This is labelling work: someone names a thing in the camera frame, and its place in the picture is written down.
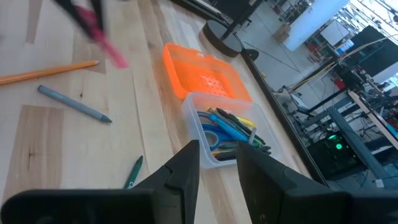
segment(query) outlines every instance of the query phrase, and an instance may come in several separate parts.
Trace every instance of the gray crayon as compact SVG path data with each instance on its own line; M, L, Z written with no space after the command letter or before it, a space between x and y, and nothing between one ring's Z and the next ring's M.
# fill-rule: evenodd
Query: gray crayon
M77 102L65 95L62 95L61 93L58 93L52 89L49 89L43 85L39 85L37 90L40 93L42 93L50 98L53 98L61 103L64 103L64 104L66 104L82 113L85 113L88 116L91 116L99 121L106 122L106 123L112 123L112 121L107 116L101 114L100 112L95 111L95 110L87 107L86 105L79 103L79 102Z

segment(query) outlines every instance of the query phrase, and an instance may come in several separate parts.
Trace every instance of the orange pencil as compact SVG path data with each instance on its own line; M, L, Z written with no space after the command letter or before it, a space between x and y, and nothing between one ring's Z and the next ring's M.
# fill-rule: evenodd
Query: orange pencil
M98 64L99 62L100 61L91 60L91 61L87 61L87 62L74 63L71 65L64 65L64 66L54 67L54 68L45 69L45 70L36 70L36 71L26 72L26 73L17 74L17 75L7 75L5 77L0 77L0 85L5 85L5 84L9 84L9 83L28 80L31 78L44 77L47 75L53 75L53 74L57 74L57 73L61 73L61 72L69 72L69 71L79 69L79 68L86 68L86 67L94 66L94 65Z

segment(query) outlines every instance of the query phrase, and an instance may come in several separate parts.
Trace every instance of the plastic bin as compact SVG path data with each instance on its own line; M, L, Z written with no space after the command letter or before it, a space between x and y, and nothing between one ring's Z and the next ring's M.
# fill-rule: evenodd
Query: plastic bin
M168 43L163 58L174 93L181 99L190 92L200 91L251 101L232 65L212 55Z
M230 166L236 164L236 160L218 161L213 155L201 126L197 111L206 111L208 107L221 108L230 113L247 118L256 124L256 134L271 147L271 156L280 160L281 152L279 143L276 141L272 127L261 111L260 107L251 102L225 98L207 93L190 93L182 105L182 111L187 123L189 135L192 139L199 139L200 142L200 164L205 169Z

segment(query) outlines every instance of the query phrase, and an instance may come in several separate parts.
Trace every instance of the lamp base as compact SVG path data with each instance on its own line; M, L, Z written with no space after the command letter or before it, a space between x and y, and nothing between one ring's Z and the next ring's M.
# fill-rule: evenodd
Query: lamp base
M205 37L217 50L229 57L236 57L242 52L241 43L233 34L221 40L226 30L225 26L213 20L207 21L202 28Z

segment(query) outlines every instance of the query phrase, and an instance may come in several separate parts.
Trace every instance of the orange plastic box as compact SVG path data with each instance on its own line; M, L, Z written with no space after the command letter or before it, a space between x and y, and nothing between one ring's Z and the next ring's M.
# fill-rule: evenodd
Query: orange plastic box
M252 101L232 65L212 55L168 43L163 58L174 93L181 99L190 92L200 91Z

